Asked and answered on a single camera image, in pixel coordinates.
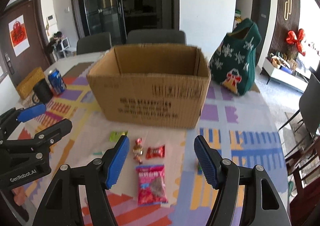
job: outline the mug handle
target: mug handle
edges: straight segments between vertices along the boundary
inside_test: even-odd
[[[36,96],[36,94],[34,93],[33,96],[32,96],[32,102],[33,102],[34,104],[40,103],[40,100],[39,100],[39,99],[38,99],[38,101],[36,102],[35,96]]]

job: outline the soda can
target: soda can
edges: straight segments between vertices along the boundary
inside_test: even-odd
[[[57,95],[63,93],[67,88],[58,69],[54,69],[49,72],[48,80]]]

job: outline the sliding glass door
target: sliding glass door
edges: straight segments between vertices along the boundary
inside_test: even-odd
[[[85,35],[110,32],[112,44],[126,41],[122,0],[79,0]]]

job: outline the tablecloth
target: tablecloth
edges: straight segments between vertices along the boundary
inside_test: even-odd
[[[19,136],[19,139],[33,137],[63,118],[73,123],[71,133],[51,147],[51,174],[24,186],[36,207],[62,164],[86,165],[99,157],[99,152],[114,146],[108,141],[112,130],[128,130],[131,147],[138,137],[142,137],[145,149],[166,144],[164,160],[155,159],[149,163],[165,164],[169,203],[137,205],[138,177],[134,169],[137,164],[130,152],[117,184],[107,191],[119,225],[205,225],[217,191],[197,173],[193,141],[199,134],[212,148],[218,149],[222,157],[238,165],[262,164],[286,206],[288,184],[281,142],[268,106],[258,92],[249,91],[237,97],[211,82],[200,120],[192,130],[116,123],[107,121],[101,113],[85,77],[89,68],[78,77],[65,77],[67,90],[48,103],[45,114],[27,122]],[[90,226],[92,221],[84,187],[80,187],[80,198],[85,225]],[[243,198],[244,187],[240,186],[233,225],[239,224]]]

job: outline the green bag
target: green bag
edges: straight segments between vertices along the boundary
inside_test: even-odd
[[[237,95],[244,95],[254,83],[256,47],[260,41],[256,23],[248,18],[239,23],[211,57],[212,80]]]

